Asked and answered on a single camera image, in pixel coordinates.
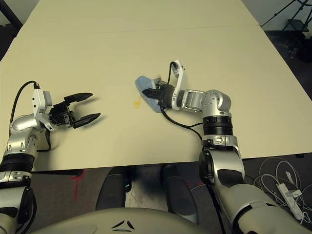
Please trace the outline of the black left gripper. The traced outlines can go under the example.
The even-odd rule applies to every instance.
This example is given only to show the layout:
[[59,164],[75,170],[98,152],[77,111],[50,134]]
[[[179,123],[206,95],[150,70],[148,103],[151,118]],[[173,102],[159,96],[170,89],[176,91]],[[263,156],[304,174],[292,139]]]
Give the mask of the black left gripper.
[[50,120],[56,126],[65,125],[74,129],[82,127],[96,120],[100,113],[90,114],[73,121],[74,114],[69,109],[69,105],[73,102],[80,102],[90,98],[92,93],[77,93],[64,97],[64,101],[53,106],[50,111]]

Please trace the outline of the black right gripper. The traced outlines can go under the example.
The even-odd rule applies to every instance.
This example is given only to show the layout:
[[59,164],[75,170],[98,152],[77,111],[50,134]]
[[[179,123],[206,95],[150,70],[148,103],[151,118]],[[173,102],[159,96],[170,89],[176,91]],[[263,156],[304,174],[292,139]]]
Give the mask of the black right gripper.
[[159,106],[162,108],[172,107],[172,96],[175,88],[170,84],[162,84],[160,89],[145,89],[142,93],[151,99],[160,99]]

